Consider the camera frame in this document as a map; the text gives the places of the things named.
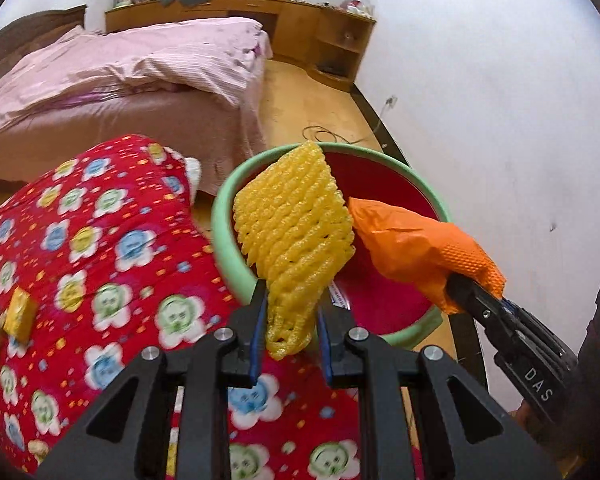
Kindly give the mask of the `yellow foam fruit net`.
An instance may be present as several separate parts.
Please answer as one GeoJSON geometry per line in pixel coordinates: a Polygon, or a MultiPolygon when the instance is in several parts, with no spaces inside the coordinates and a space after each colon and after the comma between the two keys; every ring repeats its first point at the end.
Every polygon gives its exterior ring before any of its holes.
{"type": "Polygon", "coordinates": [[[353,222],[321,147],[306,142],[268,165],[235,196],[242,254],[268,290],[268,353],[306,348],[328,286],[355,253],[353,222]]]}

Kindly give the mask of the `orange foam wrapper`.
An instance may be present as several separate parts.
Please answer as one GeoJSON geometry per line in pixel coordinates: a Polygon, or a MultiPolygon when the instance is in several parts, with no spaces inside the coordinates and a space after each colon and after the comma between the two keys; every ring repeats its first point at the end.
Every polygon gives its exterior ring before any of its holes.
{"type": "Polygon", "coordinates": [[[453,273],[470,278],[495,298],[504,297],[505,276],[478,242],[455,224],[377,200],[351,197],[348,208],[377,271],[389,280],[414,285],[443,312],[462,310],[445,291],[453,273]]]}

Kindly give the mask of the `red bin with green rim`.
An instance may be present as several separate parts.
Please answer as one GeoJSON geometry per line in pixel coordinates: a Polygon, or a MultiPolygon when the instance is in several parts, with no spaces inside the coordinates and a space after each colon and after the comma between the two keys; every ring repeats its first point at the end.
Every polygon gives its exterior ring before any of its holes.
{"type": "Polygon", "coordinates": [[[432,236],[449,215],[416,172],[389,155],[325,143],[326,162],[353,212],[355,254],[335,286],[358,325],[413,349],[442,322],[443,270],[432,236]]]}

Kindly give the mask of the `red flower-pattern blanket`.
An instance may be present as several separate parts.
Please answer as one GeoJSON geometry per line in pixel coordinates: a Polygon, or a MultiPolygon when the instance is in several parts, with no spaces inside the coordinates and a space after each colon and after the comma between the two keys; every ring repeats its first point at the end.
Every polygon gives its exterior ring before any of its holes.
{"type": "MultiPolygon", "coordinates": [[[[0,349],[0,457],[35,472],[145,348],[180,350],[237,302],[189,209],[193,162],[122,136],[62,162],[0,205],[0,318],[16,292],[36,311],[0,349]]],[[[265,359],[228,393],[236,479],[356,479],[358,394],[325,384],[305,353],[265,359]]]]}

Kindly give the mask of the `bed with brown sheet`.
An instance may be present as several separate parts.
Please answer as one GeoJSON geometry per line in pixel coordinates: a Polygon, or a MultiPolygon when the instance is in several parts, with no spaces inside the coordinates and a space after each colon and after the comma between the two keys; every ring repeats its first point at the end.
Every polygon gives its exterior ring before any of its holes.
{"type": "Polygon", "coordinates": [[[238,107],[199,90],[156,90],[35,114],[0,132],[0,180],[31,182],[93,146],[136,133],[201,163],[199,188],[214,195],[239,164],[266,149],[259,120],[268,35],[256,43],[238,107]]]}

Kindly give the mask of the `small yellow box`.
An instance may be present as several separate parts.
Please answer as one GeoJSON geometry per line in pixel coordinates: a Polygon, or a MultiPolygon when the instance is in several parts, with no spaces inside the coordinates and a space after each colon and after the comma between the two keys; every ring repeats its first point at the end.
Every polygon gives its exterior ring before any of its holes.
{"type": "Polygon", "coordinates": [[[38,302],[26,290],[16,287],[6,310],[4,332],[18,344],[27,344],[37,310],[38,302]]]}

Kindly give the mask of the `wooden desk cabinet unit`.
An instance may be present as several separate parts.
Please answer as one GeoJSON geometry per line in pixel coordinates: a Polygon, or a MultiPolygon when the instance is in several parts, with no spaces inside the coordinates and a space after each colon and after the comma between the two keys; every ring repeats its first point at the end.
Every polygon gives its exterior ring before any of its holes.
{"type": "Polygon", "coordinates": [[[349,92],[375,21],[328,4],[294,0],[211,0],[198,6],[150,0],[105,13],[107,32],[182,22],[195,18],[241,16],[259,22],[270,37],[276,61],[303,68],[330,88],[349,92]]]}

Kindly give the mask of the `pink quilt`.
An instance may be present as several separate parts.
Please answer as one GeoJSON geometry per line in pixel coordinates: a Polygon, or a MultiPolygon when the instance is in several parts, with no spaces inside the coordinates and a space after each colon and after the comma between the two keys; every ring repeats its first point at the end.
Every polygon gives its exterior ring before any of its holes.
{"type": "Polygon", "coordinates": [[[24,56],[0,78],[0,132],[74,98],[113,99],[125,91],[186,86],[231,107],[272,55],[251,18],[201,18],[99,35],[76,26],[24,56]]]}

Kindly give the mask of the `dark wooden headboard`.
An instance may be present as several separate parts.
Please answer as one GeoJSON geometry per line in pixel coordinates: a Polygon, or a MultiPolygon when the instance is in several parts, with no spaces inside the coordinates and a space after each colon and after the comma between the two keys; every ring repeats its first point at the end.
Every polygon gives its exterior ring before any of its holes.
{"type": "Polygon", "coordinates": [[[0,61],[32,40],[62,26],[84,25],[86,4],[69,9],[46,10],[17,18],[0,30],[0,61]]]}

